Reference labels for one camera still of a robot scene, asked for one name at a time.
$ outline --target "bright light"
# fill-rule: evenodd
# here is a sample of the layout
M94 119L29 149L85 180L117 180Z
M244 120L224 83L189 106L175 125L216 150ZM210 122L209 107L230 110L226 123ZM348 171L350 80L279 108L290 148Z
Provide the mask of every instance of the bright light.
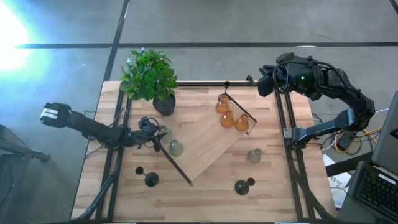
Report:
M25 27L7 6L0 2L0 69L21 68L30 50L15 49L15 46L29 43Z

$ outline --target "glass flask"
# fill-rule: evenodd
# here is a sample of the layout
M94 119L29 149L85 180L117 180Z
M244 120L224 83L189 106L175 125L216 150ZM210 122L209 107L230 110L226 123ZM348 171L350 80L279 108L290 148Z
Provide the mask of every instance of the glass flask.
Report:
M172 140L172 131L168 127L161 125L159 127L159 134L163 134L163 133L167 133L167 134L160 140L160 142L162 144L170 143L170 141Z
M235 129L240 132L245 132L249 129L249 116L242 114L240 118L235 121Z
M258 163L261 160L262 151L260 149L250 150L248 152L248 161Z
M184 151L184 148L183 148L182 144L178 140L173 139L170 142L170 145L169 145L169 154L170 155L172 155L172 156L180 156L183 151Z
M229 110L228 97L226 95L221 95L218 98L218 103L216 104L216 111L219 114L224 114Z
M232 128L234 126L235 120L231 110L225 112L225 114L220 118L220 124L224 128Z

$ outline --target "white label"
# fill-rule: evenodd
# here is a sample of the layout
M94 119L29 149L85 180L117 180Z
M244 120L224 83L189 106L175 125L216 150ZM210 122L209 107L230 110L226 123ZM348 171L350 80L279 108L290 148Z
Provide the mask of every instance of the white label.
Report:
M52 110L52 109L48 109L48 108L44 108L43 112L49 112L55 115L58 115L58 111L56 110Z
M46 116L48 118L57 119L57 116L55 116L54 114L45 113L44 111L41 116Z
M392 184L396 184L396 182L394 180L391 180L390 178L386 177L385 175L379 174L379 177L383 178L384 180L392 183Z

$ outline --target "white paper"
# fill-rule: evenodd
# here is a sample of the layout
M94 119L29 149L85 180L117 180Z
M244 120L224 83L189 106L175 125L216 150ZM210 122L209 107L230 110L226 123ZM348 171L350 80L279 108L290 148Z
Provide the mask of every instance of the white paper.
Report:
M325 166L332 165L335 162L330 159L326 154L323 155L323 163ZM346 187L348 181L350 180L351 175L348 173L342 173L339 175L335 175L333 177L329 177L329 185L330 187L341 187L348 192L348 188ZM335 207L341 208L343 206L344 198L346 197L346 192L341 189L330 189L331 195L333 196L333 200L335 201Z

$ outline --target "green leaves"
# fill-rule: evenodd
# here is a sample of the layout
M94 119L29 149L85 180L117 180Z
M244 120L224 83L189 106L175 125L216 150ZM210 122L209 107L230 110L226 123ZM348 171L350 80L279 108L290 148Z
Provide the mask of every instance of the green leaves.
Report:
M171 61L165 52L149 49L145 51L131 51L131 60L127 63L127 70L121 67L121 81L126 85L123 91L133 100L154 98L165 100L175 95L173 88L178 87L177 76L171 69Z

